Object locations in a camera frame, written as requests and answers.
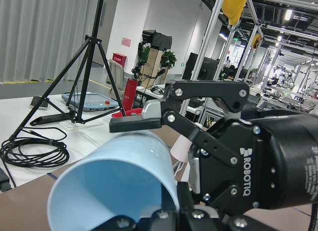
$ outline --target black tripod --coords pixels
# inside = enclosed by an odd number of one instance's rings
[[[49,86],[49,88],[44,92],[42,95],[41,99],[38,101],[38,103],[32,108],[32,110],[29,112],[29,114],[24,118],[22,123],[19,125],[19,127],[15,130],[15,132],[11,135],[10,139],[16,138],[19,132],[21,131],[20,128],[24,127],[27,122],[31,119],[31,117],[34,115],[36,110],[39,108],[41,103],[43,101],[47,101],[49,104],[51,104],[56,110],[60,112],[60,114],[56,115],[49,115],[49,116],[44,116],[44,117],[39,117],[35,120],[33,120],[30,124],[32,126],[34,125],[40,125],[40,124],[47,124],[47,123],[53,123],[53,122],[59,122],[59,121],[64,121],[64,120],[71,120],[72,123],[86,123],[92,120],[95,120],[97,118],[104,117],[110,113],[116,112],[116,111],[121,111],[123,116],[126,116],[123,104],[120,100],[118,90],[115,85],[114,78],[111,74],[108,61],[106,59],[106,55],[103,49],[103,46],[101,44],[101,40],[97,39],[97,33],[98,33],[98,27],[99,27],[99,21],[100,21],[100,16],[103,8],[104,0],[98,0],[98,5],[96,9],[96,15],[95,15],[95,20],[94,20],[94,26],[93,26],[93,31],[91,36],[85,37],[85,42],[82,44],[80,49],[75,53],[75,55],[71,58],[71,60],[68,62],[68,64],[64,67],[64,69],[60,72],[60,74],[56,77],[56,79],[52,82],[52,84]],[[82,112],[83,112],[83,107],[84,107],[84,101],[85,101],[85,96],[87,92],[87,85],[88,85],[88,80],[89,80],[89,74],[90,74],[90,69],[91,69],[91,64],[93,60],[93,55],[94,55],[94,49],[95,49],[95,44],[98,45],[99,51],[101,53],[101,56],[103,58],[104,64],[106,66],[106,70],[109,76],[109,80],[111,82],[111,85],[113,87],[113,90],[116,95],[116,99],[119,104],[119,108],[113,109],[111,111],[105,112],[103,114],[100,114],[98,116],[83,120],[82,119]],[[78,105],[78,110],[77,113],[75,110],[70,110],[68,113],[62,111],[60,108],[58,108],[54,103],[52,103],[50,100],[48,100],[47,96],[52,92],[52,90],[55,88],[55,86],[60,82],[60,80],[64,77],[64,75],[67,73],[67,71],[70,69],[72,64],[76,61],[76,59],[81,55],[81,53],[85,50],[87,47],[87,50],[85,52],[84,58],[80,64],[78,74],[76,76],[76,79],[74,81],[74,85],[72,87],[72,90],[70,92],[68,101],[66,102],[66,106],[69,106],[71,98],[73,96],[74,90],[77,86],[77,82],[80,78],[80,75],[82,73],[82,70],[84,68],[84,65],[86,63],[86,68],[85,68],[85,74],[83,78],[83,84],[81,88],[81,93],[80,93],[80,98],[79,98],[79,105]]]

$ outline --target office chair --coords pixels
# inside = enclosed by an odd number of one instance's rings
[[[115,80],[115,84],[119,93],[120,99],[123,99],[125,87],[124,87],[124,68],[122,65],[118,64],[112,59],[108,59],[109,67],[111,70],[111,74],[113,75],[113,78]],[[106,78],[106,83],[110,84],[109,77]],[[113,88],[110,89],[110,97],[112,99],[116,99],[115,93]]]

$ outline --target air vent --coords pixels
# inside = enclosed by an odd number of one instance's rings
[[[296,20],[298,20],[300,18],[299,21],[308,21],[308,18],[304,17],[304,16],[296,16],[296,15],[294,15],[293,18],[296,19]]]

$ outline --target gray curtain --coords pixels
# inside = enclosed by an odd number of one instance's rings
[[[97,0],[0,0],[0,81],[54,79],[91,34]],[[64,79],[74,80],[80,61]]]

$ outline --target screw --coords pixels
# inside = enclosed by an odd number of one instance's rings
[[[175,116],[172,115],[172,114],[170,114],[170,115],[168,116],[168,121],[171,122],[171,123],[173,123],[174,120],[175,120]]]
[[[206,193],[206,194],[203,196],[203,200],[205,200],[205,201],[208,201],[210,198],[211,198],[211,195],[210,195],[209,193]]]
[[[238,93],[242,98],[244,98],[247,95],[246,90],[242,89],[239,93]]]
[[[160,219],[166,219],[166,218],[169,217],[169,214],[166,211],[164,211],[164,210],[160,210],[158,212],[158,216],[159,216]]]
[[[203,156],[208,156],[208,155],[209,155],[209,153],[208,153],[206,150],[204,150],[204,149],[200,149],[200,153],[201,153]]]
[[[237,193],[238,193],[238,190],[236,190],[235,188],[231,190],[231,195],[235,196]]]
[[[119,228],[127,228],[129,226],[129,220],[127,219],[120,219],[117,221],[117,225]]]
[[[247,226],[246,220],[242,218],[235,219],[234,224],[236,227],[240,227],[240,228],[245,228]]]
[[[253,132],[254,132],[254,134],[260,134],[260,128],[259,128],[259,126],[255,126],[254,128],[253,128]]]
[[[231,164],[235,165],[238,162],[238,159],[236,157],[231,158]]]
[[[192,216],[196,219],[202,219],[204,217],[204,213],[201,210],[194,210],[192,212]]]
[[[177,95],[177,96],[181,96],[182,94],[183,94],[183,91],[182,91],[181,88],[179,88],[179,89],[177,89],[177,90],[175,91],[175,95]]]
[[[254,207],[254,208],[258,208],[258,207],[259,207],[259,202],[254,201],[254,202],[253,202],[253,207]]]

